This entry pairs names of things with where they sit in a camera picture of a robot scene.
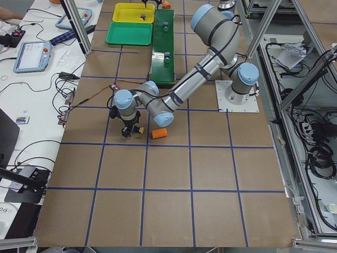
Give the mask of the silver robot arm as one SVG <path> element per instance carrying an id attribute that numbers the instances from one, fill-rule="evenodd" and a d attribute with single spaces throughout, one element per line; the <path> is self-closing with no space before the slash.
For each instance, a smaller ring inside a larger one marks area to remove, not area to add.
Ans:
<path id="1" fill-rule="evenodd" d="M 122 136 L 127 138 L 131 133 L 144 132 L 142 127 L 137 127 L 141 116 L 136 109 L 139 105 L 147 109 L 159 127 L 170 125 L 174 120 L 174 111 L 219 69 L 232 81 L 225 91 L 226 100 L 234 105 L 244 104 L 259 78 L 259 70 L 254 64 L 237 56 L 240 22 L 238 14 L 228 18 L 210 4 L 199 7 L 192 17 L 191 29 L 208 46 L 207 54 L 165 95 L 159 95 L 153 81 L 146 81 L 136 89 L 117 91 L 113 97 L 115 105 L 110 109 L 109 116 L 123 121 Z"/>

